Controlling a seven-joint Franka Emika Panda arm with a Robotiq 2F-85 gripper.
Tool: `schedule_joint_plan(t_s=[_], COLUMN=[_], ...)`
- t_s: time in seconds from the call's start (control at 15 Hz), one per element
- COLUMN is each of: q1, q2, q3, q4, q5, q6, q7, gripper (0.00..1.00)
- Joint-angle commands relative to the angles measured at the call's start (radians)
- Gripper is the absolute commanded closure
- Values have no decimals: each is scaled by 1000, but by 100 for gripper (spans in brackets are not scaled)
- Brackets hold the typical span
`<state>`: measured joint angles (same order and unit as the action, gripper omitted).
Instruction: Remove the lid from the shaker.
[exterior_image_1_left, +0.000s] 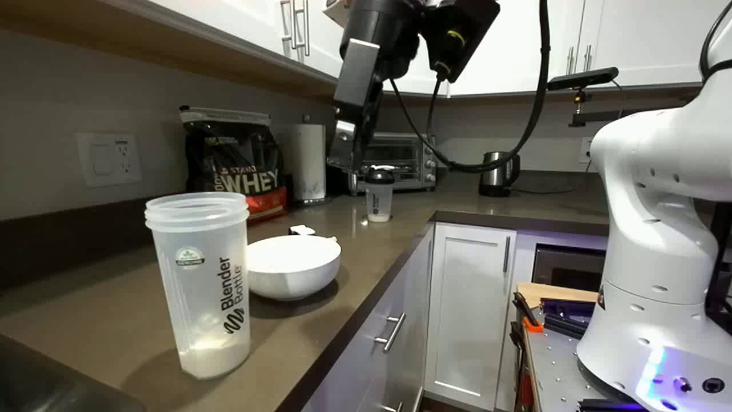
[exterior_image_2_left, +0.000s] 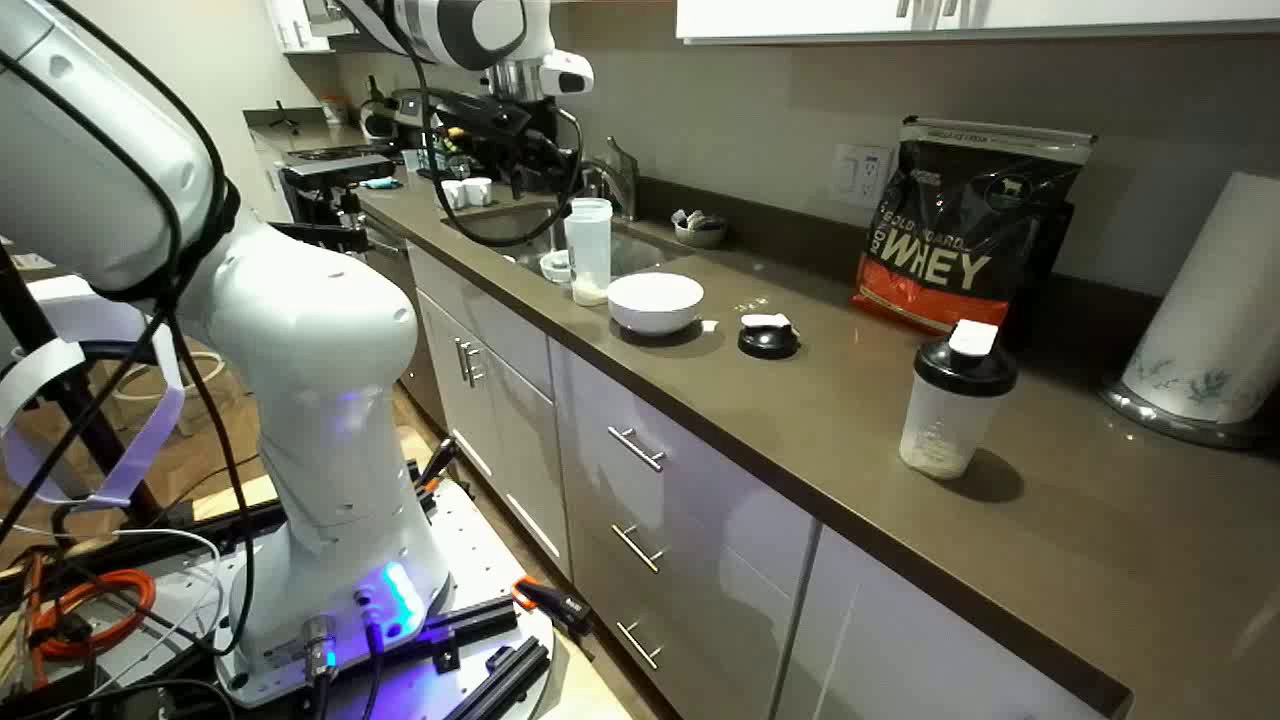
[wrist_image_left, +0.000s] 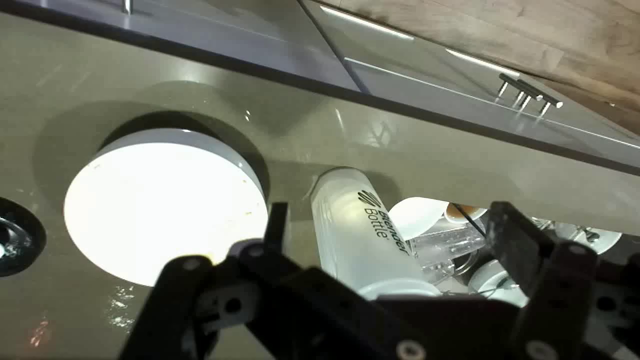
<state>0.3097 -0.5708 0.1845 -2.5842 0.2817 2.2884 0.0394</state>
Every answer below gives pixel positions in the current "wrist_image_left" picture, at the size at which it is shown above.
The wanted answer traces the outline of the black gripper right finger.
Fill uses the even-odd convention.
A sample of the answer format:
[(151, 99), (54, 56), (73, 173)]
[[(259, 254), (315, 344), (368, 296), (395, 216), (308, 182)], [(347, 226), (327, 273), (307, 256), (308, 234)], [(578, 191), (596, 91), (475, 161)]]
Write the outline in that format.
[(510, 202), (493, 202), (487, 243), (529, 296), (512, 329), (516, 360), (617, 360), (640, 354), (640, 262), (605, 259), (554, 240)]

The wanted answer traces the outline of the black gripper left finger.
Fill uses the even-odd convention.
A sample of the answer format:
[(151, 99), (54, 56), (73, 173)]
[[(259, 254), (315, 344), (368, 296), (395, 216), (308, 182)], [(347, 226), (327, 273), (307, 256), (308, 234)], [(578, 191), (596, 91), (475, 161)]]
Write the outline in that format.
[(170, 259), (118, 360), (207, 360), (219, 336), (246, 327), (276, 360), (426, 360), (409, 321), (365, 300), (285, 249), (288, 206), (276, 202), (260, 237), (232, 245), (222, 263)]

